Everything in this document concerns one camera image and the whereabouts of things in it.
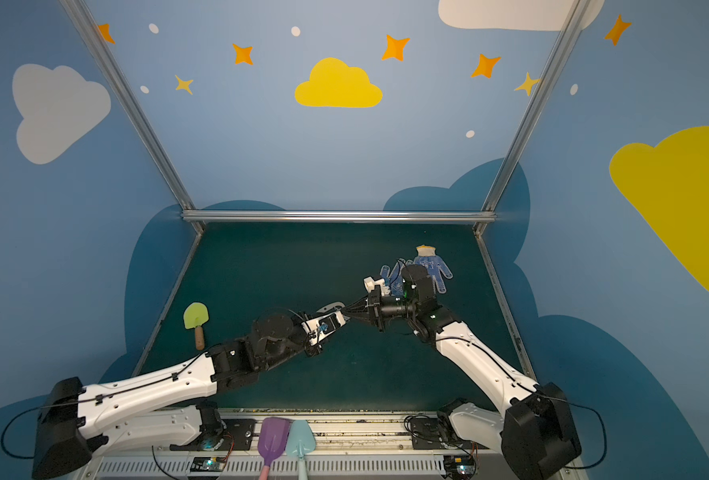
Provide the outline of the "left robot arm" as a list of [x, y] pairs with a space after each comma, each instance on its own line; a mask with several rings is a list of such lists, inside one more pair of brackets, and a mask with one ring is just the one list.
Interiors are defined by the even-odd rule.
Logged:
[[346, 321], [338, 310], [316, 317], [274, 315], [254, 321], [250, 334], [166, 369], [92, 385], [66, 378], [40, 408], [32, 478], [54, 479], [85, 466], [110, 444], [110, 428], [138, 415], [246, 387], [296, 355], [314, 356]]

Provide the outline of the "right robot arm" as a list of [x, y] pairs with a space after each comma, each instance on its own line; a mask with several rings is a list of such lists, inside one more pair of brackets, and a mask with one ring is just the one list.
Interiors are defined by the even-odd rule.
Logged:
[[519, 479], [548, 479], [578, 458], [582, 446], [564, 392], [507, 364], [441, 306], [424, 266], [405, 266], [400, 275], [400, 295], [392, 295], [388, 281], [368, 277], [364, 298], [342, 313], [378, 330], [392, 319], [405, 320], [416, 337], [473, 381], [494, 408], [458, 404], [443, 416], [452, 432], [501, 454]]

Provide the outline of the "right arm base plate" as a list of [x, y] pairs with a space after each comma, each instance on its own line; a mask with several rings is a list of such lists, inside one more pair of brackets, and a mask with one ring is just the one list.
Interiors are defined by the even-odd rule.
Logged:
[[427, 416], [408, 416], [403, 427], [414, 450], [487, 450], [487, 447], [458, 437], [448, 424]]

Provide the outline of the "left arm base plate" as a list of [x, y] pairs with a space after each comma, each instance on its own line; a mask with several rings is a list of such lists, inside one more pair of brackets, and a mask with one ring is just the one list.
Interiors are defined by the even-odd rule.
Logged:
[[222, 420], [218, 427], [208, 427], [184, 445], [170, 445], [170, 451], [248, 451], [256, 435], [256, 420], [238, 418]]

